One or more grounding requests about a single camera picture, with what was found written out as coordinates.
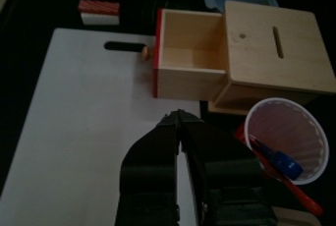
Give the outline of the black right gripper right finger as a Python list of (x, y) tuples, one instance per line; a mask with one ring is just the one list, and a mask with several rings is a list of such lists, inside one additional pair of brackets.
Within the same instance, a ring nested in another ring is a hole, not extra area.
[(199, 226), (278, 226), (251, 149), (192, 113), (178, 115)]

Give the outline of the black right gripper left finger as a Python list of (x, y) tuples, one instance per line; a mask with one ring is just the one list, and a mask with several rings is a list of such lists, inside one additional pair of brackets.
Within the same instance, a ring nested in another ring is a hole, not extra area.
[(179, 226), (178, 112), (134, 143), (122, 164), (115, 226)]

